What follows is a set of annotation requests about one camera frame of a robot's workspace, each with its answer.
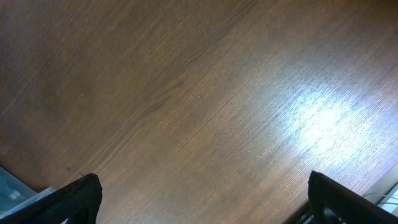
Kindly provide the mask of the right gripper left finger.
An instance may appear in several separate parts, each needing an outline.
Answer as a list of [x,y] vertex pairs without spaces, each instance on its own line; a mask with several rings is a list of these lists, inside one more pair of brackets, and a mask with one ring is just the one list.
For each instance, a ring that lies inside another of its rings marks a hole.
[[1,219],[1,224],[95,224],[103,196],[98,175],[86,174]]

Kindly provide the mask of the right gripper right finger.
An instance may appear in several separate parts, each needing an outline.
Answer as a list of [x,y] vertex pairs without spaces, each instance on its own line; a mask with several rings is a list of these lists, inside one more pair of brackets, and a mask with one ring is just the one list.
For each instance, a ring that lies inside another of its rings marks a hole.
[[397,224],[397,217],[326,175],[312,171],[308,200],[315,223]]

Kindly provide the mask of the clear plastic storage bin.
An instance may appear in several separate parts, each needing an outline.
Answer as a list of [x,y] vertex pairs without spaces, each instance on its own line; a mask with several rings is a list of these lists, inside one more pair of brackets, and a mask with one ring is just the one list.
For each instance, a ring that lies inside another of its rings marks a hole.
[[37,193],[1,168],[1,219],[55,192],[53,187]]

